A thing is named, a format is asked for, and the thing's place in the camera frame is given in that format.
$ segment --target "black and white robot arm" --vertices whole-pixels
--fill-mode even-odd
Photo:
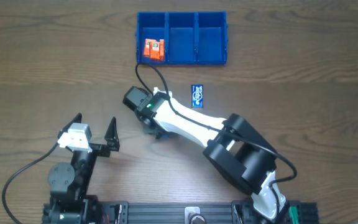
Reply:
[[[168,97],[175,111],[170,107]],[[133,86],[125,94],[123,103],[135,112],[139,120],[148,128],[156,130],[155,133],[159,133],[160,136],[164,133],[177,133],[205,148],[203,154],[207,159],[233,186],[251,195],[254,209],[266,221],[276,223],[284,217],[288,210],[286,198],[280,193],[277,184],[269,185],[275,180],[275,157],[255,147],[255,144],[247,143],[233,155],[230,149],[235,139],[221,134],[230,132],[276,152],[244,118],[236,114],[232,114],[228,119],[206,116],[181,105],[172,98],[172,93],[168,96],[165,91],[158,88],[155,88],[154,94],[151,95]],[[202,127],[183,116],[221,131]],[[278,196],[279,211],[274,193]]]

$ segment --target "wooden table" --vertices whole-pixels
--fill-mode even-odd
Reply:
[[[140,86],[134,66],[137,11],[227,11],[225,66],[162,67],[174,97],[190,105],[204,84],[202,113],[238,113],[298,168],[280,184],[287,198],[318,202],[321,222],[358,222],[358,1],[0,0],[0,223],[5,181],[45,154],[78,112],[103,143],[117,118],[121,148],[99,158],[89,194],[129,202],[230,202],[229,185],[185,138],[145,135],[121,101]],[[150,86],[158,76],[140,70]],[[24,223],[40,223],[56,150],[9,186]],[[290,174],[278,163],[278,176]]]

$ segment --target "blue plastic bin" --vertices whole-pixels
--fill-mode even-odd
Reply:
[[[143,57],[146,39],[164,39],[163,62]],[[138,12],[136,59],[152,64],[225,64],[226,12]]]

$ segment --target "black cable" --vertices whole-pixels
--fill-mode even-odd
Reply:
[[[9,215],[9,217],[16,223],[16,224],[22,224],[10,211],[10,209],[7,206],[6,203],[6,190],[7,187],[9,186],[9,184],[12,182],[12,180],[17,177],[21,172],[25,171],[26,169],[30,168],[31,166],[33,166],[34,164],[38,163],[39,161],[45,159],[46,157],[48,157],[58,146],[58,143],[56,142],[55,145],[49,150],[49,152],[47,152],[45,155],[43,155],[42,157],[36,159],[35,161],[27,164],[26,166],[24,166],[23,168],[19,169],[18,171],[16,171],[16,173],[14,173],[6,182],[4,189],[2,190],[2,204],[4,205],[5,211],[6,213]]]
[[[267,149],[266,147],[260,146],[260,145],[258,145],[258,144],[256,144],[256,143],[253,143],[253,142],[251,142],[251,141],[249,141],[249,140],[246,140],[245,138],[242,138],[242,137],[240,137],[240,136],[238,136],[238,135],[235,135],[235,134],[233,134],[233,133],[225,132],[225,131],[223,131],[223,130],[220,130],[220,129],[217,129],[217,128],[214,128],[214,127],[205,125],[205,124],[203,124],[203,123],[200,123],[200,122],[198,122],[198,121],[195,121],[195,120],[193,120],[193,119],[191,119],[191,118],[188,118],[188,117],[186,117],[186,116],[180,114],[180,113],[179,113],[177,110],[175,110],[174,107],[172,106],[171,98],[170,98],[170,96],[169,96],[169,94],[168,94],[168,93],[169,93],[169,90],[168,90],[167,83],[166,83],[164,77],[162,76],[162,74],[160,73],[160,71],[159,71],[156,67],[154,67],[154,66],[151,65],[151,64],[147,64],[147,63],[138,63],[138,64],[136,64],[135,72],[136,72],[136,76],[137,76],[137,78],[139,79],[139,81],[141,82],[141,84],[146,88],[146,90],[148,90],[151,94],[153,94],[153,93],[151,92],[150,88],[148,88],[147,85],[142,81],[142,79],[140,78],[140,76],[139,76],[139,74],[138,74],[138,72],[137,72],[137,67],[138,67],[140,64],[149,66],[150,68],[154,69],[155,72],[157,72],[157,74],[158,74],[159,77],[161,78],[161,81],[162,81],[162,83],[163,83],[163,85],[164,85],[165,92],[166,92],[167,95],[168,95],[168,104],[169,104],[169,106],[171,107],[171,110],[172,110],[176,115],[178,115],[179,117],[181,117],[181,118],[183,118],[183,119],[185,119],[185,120],[188,120],[188,121],[190,121],[190,122],[192,122],[192,123],[195,123],[195,124],[197,124],[197,125],[199,125],[199,126],[201,126],[201,127],[204,127],[204,128],[206,128],[206,129],[209,129],[209,130],[216,131],[216,132],[218,132],[219,134],[223,134],[223,135],[225,135],[225,136],[228,136],[228,137],[230,137],[230,138],[233,138],[233,140],[242,141],[242,142],[244,142],[244,143],[250,144],[251,146],[255,146],[256,148],[259,148],[259,149],[261,149],[261,150],[264,150],[265,152],[270,153],[270,154],[273,155],[274,157],[279,158],[281,161],[283,161],[286,165],[288,165],[288,166],[291,168],[291,170],[292,170],[292,172],[293,172],[293,175],[288,176],[288,177],[284,177],[284,178],[281,178],[281,179],[273,180],[273,181],[271,181],[271,182],[268,184],[268,186],[272,189],[273,194],[274,194],[274,196],[275,196],[275,198],[276,198],[276,201],[277,201],[276,206],[277,206],[277,214],[278,214],[279,207],[280,207],[280,200],[278,199],[278,195],[277,195],[276,191],[273,189],[272,185],[273,185],[273,184],[280,183],[280,182],[285,182],[285,181],[292,180],[292,179],[294,179],[294,178],[298,175],[298,171],[296,170],[296,168],[295,168],[295,166],[293,165],[293,163],[290,162],[290,161],[289,161],[287,158],[285,158],[284,156],[280,155],[279,153],[273,152],[272,150]]]

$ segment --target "wood grain surface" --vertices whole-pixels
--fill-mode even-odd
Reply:
[[[132,86],[137,11],[227,11],[225,66],[162,67],[174,97],[202,113],[238,113],[297,166],[280,184],[290,200],[317,202],[322,223],[358,222],[358,0],[0,0],[0,223],[5,181],[46,153],[78,112],[103,142],[117,118],[120,152],[99,158],[89,194],[129,202],[230,202],[229,185],[185,138],[145,135],[121,101]],[[158,76],[141,68],[150,86]],[[40,223],[58,149],[18,176],[7,201]],[[278,163],[278,176],[290,171]]]

